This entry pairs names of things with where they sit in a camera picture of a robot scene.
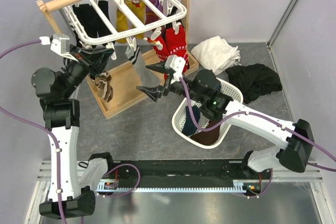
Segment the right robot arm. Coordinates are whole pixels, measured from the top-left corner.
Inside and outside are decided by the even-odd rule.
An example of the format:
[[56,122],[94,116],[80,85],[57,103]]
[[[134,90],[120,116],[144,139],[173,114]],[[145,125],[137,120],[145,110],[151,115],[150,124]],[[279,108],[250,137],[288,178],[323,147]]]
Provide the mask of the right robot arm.
[[173,92],[186,97],[188,103],[200,103],[200,111],[206,118],[241,127],[273,143],[273,147],[245,155],[245,162],[240,166],[245,178],[254,178],[266,169],[279,166],[296,173],[305,172],[314,144],[309,122],[281,120],[244,106],[221,92],[221,82],[210,70],[201,70],[189,80],[176,68],[169,69],[162,63],[148,68],[169,75],[162,86],[137,87],[153,101]]

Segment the white plastic clip hanger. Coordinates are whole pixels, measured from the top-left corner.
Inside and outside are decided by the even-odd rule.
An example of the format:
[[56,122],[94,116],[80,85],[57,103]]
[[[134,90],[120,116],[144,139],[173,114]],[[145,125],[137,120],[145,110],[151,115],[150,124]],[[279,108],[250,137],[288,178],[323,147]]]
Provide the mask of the white plastic clip hanger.
[[186,7],[178,0],[167,0],[167,4],[169,7],[175,6],[177,8],[177,13],[170,17],[165,16],[165,14],[163,14],[158,8],[156,8],[154,4],[152,4],[149,0],[142,0],[145,3],[145,5],[147,5],[159,17],[158,21],[146,25],[137,18],[137,16],[125,3],[125,0],[113,0],[114,3],[117,5],[117,8],[126,16],[126,18],[133,25],[132,29],[128,29],[125,31],[117,31],[116,28],[112,25],[112,23],[107,19],[106,15],[99,8],[98,3],[95,2],[95,0],[88,0],[91,6],[93,7],[94,11],[102,19],[103,23],[107,26],[108,30],[111,33],[103,37],[92,38],[87,34],[82,23],[80,22],[77,15],[72,9],[72,5],[80,3],[81,1],[84,0],[54,0],[54,1],[55,1],[54,4],[51,3],[47,4],[48,10],[52,11],[63,8],[67,17],[69,18],[70,23],[74,26],[75,31],[77,32],[80,40],[88,45],[102,45],[102,44],[108,44],[110,42],[119,39],[124,38],[129,39],[132,36],[135,36],[140,33],[145,33],[147,31],[161,27],[168,23],[175,23],[178,19],[184,18],[187,14]]

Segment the red patterned Christmas sock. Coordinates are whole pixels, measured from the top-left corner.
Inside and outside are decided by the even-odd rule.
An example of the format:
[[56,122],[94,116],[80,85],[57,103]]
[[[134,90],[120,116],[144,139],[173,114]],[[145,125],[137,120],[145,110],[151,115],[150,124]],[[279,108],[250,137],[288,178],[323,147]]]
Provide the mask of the red patterned Christmas sock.
[[167,54],[165,55],[164,60],[167,59],[170,55],[177,55],[182,57],[185,60],[185,65],[183,68],[183,73],[189,68],[188,54],[187,54],[187,45],[186,45],[186,34],[183,25],[178,22],[178,33],[175,33],[173,27],[167,27],[165,30],[165,45],[167,48]]

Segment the grey sock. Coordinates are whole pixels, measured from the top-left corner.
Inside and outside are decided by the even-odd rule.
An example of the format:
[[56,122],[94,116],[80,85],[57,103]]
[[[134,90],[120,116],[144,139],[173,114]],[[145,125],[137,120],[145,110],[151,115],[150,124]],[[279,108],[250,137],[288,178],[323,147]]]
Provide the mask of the grey sock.
[[142,59],[142,54],[140,51],[140,47],[136,46],[136,48],[127,46],[125,51],[125,55],[127,56],[128,60],[131,62],[133,67],[136,70],[136,73],[140,77],[141,83],[144,84],[145,81],[145,66]]

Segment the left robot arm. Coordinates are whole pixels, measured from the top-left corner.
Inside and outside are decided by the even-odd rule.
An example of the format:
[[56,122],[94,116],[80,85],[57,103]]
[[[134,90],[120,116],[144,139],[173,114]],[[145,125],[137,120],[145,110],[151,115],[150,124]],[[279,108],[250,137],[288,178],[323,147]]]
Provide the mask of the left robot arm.
[[102,178],[111,178],[115,165],[110,153],[92,154],[82,176],[77,172],[77,138],[80,104],[74,92],[86,76],[102,74],[114,49],[83,49],[70,46],[74,57],[60,71],[36,70],[31,78],[43,110],[44,128],[51,150],[51,185],[46,201],[39,206],[42,216],[62,219],[91,216]]

